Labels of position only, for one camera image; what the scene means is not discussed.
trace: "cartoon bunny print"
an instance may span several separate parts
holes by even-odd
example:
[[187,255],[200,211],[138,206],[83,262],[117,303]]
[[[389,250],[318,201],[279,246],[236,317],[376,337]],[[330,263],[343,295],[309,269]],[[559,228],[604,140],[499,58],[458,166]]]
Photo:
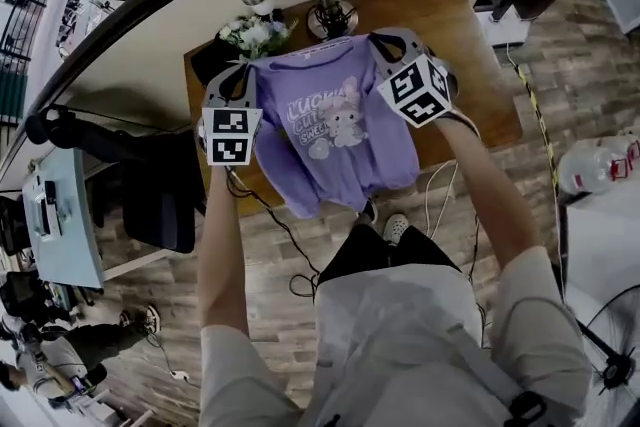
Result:
[[356,85],[355,77],[347,78],[342,84],[344,95],[325,98],[318,105],[320,118],[326,123],[337,148],[356,146],[368,137],[358,125],[363,116]]

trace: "desk lamp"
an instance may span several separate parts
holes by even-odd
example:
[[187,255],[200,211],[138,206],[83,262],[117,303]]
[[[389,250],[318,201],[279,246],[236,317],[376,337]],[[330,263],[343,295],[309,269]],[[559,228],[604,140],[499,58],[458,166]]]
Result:
[[[242,0],[256,14],[268,15],[275,0]],[[307,27],[318,39],[333,39],[351,34],[358,25],[356,9],[344,0],[320,0],[307,14]]]

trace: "white desk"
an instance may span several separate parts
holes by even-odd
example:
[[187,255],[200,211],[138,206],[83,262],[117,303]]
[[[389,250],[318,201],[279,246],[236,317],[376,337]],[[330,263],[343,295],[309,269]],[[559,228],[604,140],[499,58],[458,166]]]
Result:
[[[33,201],[37,179],[53,181],[56,189],[61,236],[43,239],[36,232],[37,204]],[[163,249],[111,269],[103,270],[89,214],[82,152],[55,148],[40,161],[24,187],[25,214],[40,278],[65,285],[102,288],[105,281],[172,254]]]
[[567,302],[574,309],[588,306],[584,295],[604,306],[640,283],[639,202],[640,171],[634,171],[608,191],[567,207],[567,280],[572,287],[567,289]]

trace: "white shirt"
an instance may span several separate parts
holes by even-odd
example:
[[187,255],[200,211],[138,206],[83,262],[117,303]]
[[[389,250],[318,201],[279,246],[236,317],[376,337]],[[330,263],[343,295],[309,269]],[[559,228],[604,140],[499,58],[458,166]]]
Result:
[[[201,426],[324,426],[339,415],[337,427],[494,427],[511,417],[448,336],[461,324],[480,343],[473,290],[455,269],[411,264],[343,276],[319,287],[316,306],[318,363],[305,412],[245,335],[202,330]],[[559,406],[557,427],[581,415],[590,365],[544,248],[502,273],[491,357],[520,387]]]
[[[80,356],[62,336],[53,342],[44,342],[42,344],[42,352],[47,357],[47,362],[69,379],[74,376],[84,377],[87,374],[87,367],[82,363]],[[47,399],[55,399],[65,395],[53,377],[44,371],[38,370],[30,354],[24,352],[18,354],[16,356],[16,366],[26,372],[27,386],[34,393]]]

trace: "wooden table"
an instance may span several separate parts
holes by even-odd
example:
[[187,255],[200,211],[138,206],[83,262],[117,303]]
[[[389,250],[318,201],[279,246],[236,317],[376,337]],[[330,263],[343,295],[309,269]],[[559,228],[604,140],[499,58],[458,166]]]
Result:
[[[381,27],[407,27],[438,57],[451,64],[459,87],[455,103],[476,123],[487,147],[512,143],[521,137],[522,129],[515,106],[501,88],[498,61],[484,39],[468,0],[348,1],[358,9],[360,23],[356,34],[366,34]],[[287,21],[298,18],[300,23],[283,53],[317,44],[317,41],[309,38],[304,27],[306,13],[313,3],[307,2],[285,10]],[[200,48],[184,56],[193,123],[200,118],[206,86],[199,82],[191,67],[190,57]],[[448,144],[435,126],[430,124],[420,129],[410,127],[410,131],[422,169],[452,158]],[[208,187],[210,169],[204,155],[200,155],[200,166],[205,186]],[[283,203],[262,174],[255,157],[249,166],[238,168],[238,175],[270,205]],[[252,198],[238,200],[241,216],[253,214],[261,208]]]

